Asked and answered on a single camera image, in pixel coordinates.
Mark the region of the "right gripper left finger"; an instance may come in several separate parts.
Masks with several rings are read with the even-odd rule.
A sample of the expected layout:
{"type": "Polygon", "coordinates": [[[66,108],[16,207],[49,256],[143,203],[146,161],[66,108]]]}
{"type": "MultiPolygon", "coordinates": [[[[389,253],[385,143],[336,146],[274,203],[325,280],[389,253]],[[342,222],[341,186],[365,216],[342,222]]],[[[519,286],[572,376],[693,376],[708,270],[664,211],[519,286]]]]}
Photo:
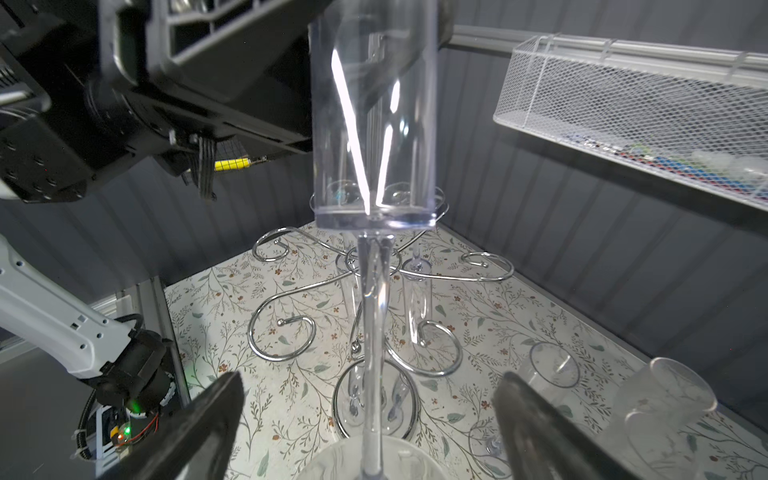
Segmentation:
{"type": "Polygon", "coordinates": [[[241,375],[227,372],[103,479],[222,479],[245,401],[241,375]]]}

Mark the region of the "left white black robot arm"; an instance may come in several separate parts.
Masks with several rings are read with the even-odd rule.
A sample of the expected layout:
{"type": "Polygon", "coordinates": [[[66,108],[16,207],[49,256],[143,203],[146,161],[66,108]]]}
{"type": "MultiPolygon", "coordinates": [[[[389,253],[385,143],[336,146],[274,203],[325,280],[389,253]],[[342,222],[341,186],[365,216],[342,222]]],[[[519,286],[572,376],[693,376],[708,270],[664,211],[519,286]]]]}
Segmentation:
{"type": "Polygon", "coordinates": [[[1,184],[51,209],[44,245],[69,273],[90,253],[64,206],[141,160],[189,170],[212,199],[234,135],[314,159],[320,228],[430,228],[437,53],[449,1],[5,1],[1,184]]]}

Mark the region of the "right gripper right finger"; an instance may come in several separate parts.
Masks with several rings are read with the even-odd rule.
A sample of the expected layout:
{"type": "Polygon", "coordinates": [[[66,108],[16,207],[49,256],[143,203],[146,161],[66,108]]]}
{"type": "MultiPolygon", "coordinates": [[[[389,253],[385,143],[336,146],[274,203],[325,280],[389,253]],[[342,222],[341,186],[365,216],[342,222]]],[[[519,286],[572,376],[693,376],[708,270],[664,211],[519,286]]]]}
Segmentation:
{"type": "Polygon", "coordinates": [[[514,479],[634,479],[514,372],[492,398],[514,479]]]}

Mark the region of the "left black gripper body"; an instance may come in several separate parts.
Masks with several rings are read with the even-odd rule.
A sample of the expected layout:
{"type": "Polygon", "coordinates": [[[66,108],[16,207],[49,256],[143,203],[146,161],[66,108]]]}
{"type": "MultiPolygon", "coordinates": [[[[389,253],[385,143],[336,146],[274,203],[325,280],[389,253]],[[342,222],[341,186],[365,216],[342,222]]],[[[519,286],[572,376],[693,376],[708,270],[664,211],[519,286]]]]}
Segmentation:
{"type": "Polygon", "coordinates": [[[304,153],[342,119],[414,111],[429,40],[452,37],[452,1],[102,1],[95,122],[141,156],[192,137],[243,136],[304,153]]]}

